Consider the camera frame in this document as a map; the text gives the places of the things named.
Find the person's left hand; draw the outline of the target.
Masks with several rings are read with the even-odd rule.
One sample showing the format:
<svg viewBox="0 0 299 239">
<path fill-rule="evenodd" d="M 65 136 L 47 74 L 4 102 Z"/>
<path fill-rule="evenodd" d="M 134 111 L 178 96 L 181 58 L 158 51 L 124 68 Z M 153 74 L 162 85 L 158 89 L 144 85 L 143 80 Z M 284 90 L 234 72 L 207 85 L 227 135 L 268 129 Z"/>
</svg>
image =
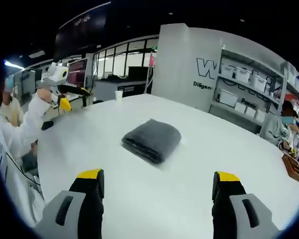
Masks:
<svg viewBox="0 0 299 239">
<path fill-rule="evenodd" d="M 45 88 L 41 88 L 37 90 L 37 95 L 40 99 L 42 99 L 43 101 L 45 101 L 46 103 L 50 104 L 52 102 L 52 93 Z"/>
</svg>

